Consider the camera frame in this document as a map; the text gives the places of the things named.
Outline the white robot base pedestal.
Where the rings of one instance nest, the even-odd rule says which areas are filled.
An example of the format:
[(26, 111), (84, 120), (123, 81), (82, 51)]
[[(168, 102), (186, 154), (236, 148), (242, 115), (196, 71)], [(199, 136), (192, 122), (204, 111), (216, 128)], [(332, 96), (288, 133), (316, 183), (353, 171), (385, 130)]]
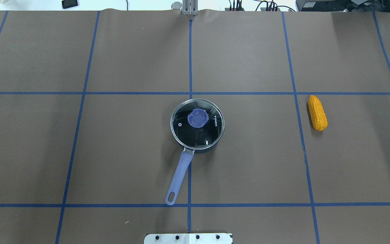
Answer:
[(232, 244), (231, 233), (152, 233), (144, 244)]

